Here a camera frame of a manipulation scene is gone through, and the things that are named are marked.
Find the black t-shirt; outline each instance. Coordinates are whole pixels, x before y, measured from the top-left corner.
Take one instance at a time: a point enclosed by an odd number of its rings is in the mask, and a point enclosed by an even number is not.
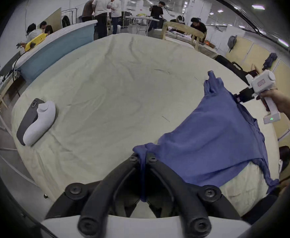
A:
[[[193,24],[191,24],[190,27],[193,27],[193,28],[195,28],[198,31],[203,32],[203,33],[207,31],[205,24],[201,23],[201,22],[199,23],[199,26],[194,26]]]
[[[157,5],[154,5],[150,15],[155,19],[159,19],[159,15],[163,15],[163,9]]]

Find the yellow wall panel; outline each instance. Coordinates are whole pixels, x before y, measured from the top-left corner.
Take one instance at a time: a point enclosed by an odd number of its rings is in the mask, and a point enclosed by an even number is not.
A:
[[[270,51],[267,49],[253,44],[251,50],[247,54],[245,61],[240,65],[244,71],[251,71],[251,65],[254,64],[258,69],[263,68],[265,60],[269,57]]]
[[[275,129],[276,137],[280,138],[287,131],[287,129],[290,129],[290,121],[285,114],[281,113],[281,120],[275,121],[273,126]]]
[[[226,58],[230,62],[234,61],[241,66],[242,61],[244,60],[246,54],[250,50],[252,44],[253,42],[238,36],[236,44],[234,45],[231,52],[229,51],[227,52]]]
[[[290,97],[290,68],[280,60],[274,75],[278,89]]]

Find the brown shirt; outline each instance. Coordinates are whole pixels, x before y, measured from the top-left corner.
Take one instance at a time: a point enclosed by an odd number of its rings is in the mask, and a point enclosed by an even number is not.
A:
[[[92,16],[92,2],[93,0],[89,0],[86,2],[83,8],[82,17],[91,17]]]

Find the wooden frame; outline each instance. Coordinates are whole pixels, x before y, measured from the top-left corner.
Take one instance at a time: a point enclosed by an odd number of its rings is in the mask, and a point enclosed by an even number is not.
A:
[[[193,46],[194,45],[194,39],[195,37],[197,37],[197,40],[198,39],[202,39],[204,37],[204,33],[193,28],[193,27],[190,27],[190,26],[186,26],[186,25],[183,25],[183,24],[180,24],[180,23],[176,23],[176,22],[170,22],[170,21],[167,21],[163,24],[163,29],[162,29],[162,39],[163,40],[166,40],[166,31],[168,29],[168,27],[172,27],[172,28],[175,28],[177,30],[180,30],[180,31],[183,31],[187,34],[191,34],[192,37],[191,37],[191,42],[190,44]],[[196,45],[195,45],[195,50],[198,50],[198,41],[196,41]]]

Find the human hand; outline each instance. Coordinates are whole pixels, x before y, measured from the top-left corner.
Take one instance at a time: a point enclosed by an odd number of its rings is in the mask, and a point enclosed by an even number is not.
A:
[[[274,101],[274,103],[276,104],[276,107],[278,108],[278,110],[282,113],[285,112],[288,97],[286,95],[284,95],[282,92],[280,92],[277,88],[262,92],[260,94],[260,97],[261,97],[261,101],[263,102],[264,106],[266,107],[266,111],[269,111],[269,108],[265,102],[264,97],[270,97]]]

